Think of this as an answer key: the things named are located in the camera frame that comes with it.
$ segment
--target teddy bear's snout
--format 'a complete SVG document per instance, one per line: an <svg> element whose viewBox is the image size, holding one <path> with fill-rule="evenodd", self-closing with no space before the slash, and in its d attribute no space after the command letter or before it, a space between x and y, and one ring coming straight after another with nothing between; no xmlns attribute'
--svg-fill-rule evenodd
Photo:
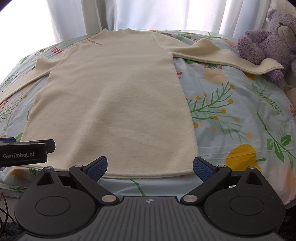
<svg viewBox="0 0 296 241"><path fill-rule="evenodd" d="M278 35L283 38L288 46L293 46L295 44L295 36L292 29L288 26L279 26L277 29Z"/></svg>

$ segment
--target silver screw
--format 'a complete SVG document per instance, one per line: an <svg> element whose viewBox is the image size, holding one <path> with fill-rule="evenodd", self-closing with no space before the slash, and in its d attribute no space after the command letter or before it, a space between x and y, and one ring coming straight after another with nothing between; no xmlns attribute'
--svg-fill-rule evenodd
<svg viewBox="0 0 296 241"><path fill-rule="evenodd" d="M102 197L103 202L114 202L116 197L114 195L105 195Z"/></svg>
<svg viewBox="0 0 296 241"><path fill-rule="evenodd" d="M197 201L197 199L198 198L195 195L186 195L186 196L183 197L183 200L185 202L195 202L195 201Z"/></svg>

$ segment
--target sweater sleeve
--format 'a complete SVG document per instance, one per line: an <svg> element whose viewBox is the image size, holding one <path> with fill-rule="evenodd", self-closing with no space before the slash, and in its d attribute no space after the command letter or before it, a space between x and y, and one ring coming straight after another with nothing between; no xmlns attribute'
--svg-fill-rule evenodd
<svg viewBox="0 0 296 241"><path fill-rule="evenodd" d="M48 59L46 57L39 58L33 70L19 78L13 84L9 85L3 92L0 92L0 104L26 85L49 74L53 68L63 63L73 53L75 48L76 44L73 44L53 59Z"/></svg>
<svg viewBox="0 0 296 241"><path fill-rule="evenodd" d="M248 60L242 59L231 50L221 49L208 39L200 39L189 46L178 39L154 32L156 44L173 57L184 58L210 64L221 64L240 69L250 74L266 74L275 69L284 67L274 59L266 58L260 65L255 65Z"/></svg>

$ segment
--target purple teddy bear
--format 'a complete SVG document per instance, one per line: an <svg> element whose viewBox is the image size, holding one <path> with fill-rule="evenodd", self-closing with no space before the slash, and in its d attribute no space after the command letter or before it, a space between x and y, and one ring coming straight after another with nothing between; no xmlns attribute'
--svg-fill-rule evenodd
<svg viewBox="0 0 296 241"><path fill-rule="evenodd" d="M278 61L284 69L268 72L266 77L273 83L280 83L291 67L296 76L296 18L284 11L272 9L268 12L270 31L248 30L237 40L237 48L242 58L259 65L265 58Z"/></svg>

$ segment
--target triangular cutout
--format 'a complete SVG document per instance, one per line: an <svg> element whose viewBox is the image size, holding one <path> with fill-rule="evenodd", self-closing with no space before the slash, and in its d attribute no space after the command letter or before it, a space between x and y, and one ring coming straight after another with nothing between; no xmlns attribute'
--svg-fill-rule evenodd
<svg viewBox="0 0 296 241"><path fill-rule="evenodd" d="M253 172L251 172L249 174L246 183L248 183L248 184L254 184L254 185L263 185L262 182L260 181L260 179L258 178L258 176L255 173L253 173Z"/></svg>
<svg viewBox="0 0 296 241"><path fill-rule="evenodd" d="M39 180L37 183L37 186L43 186L43 185L48 185L48 184L53 184L54 181L52 179L52 176L49 172L45 173L43 177Z"/></svg>

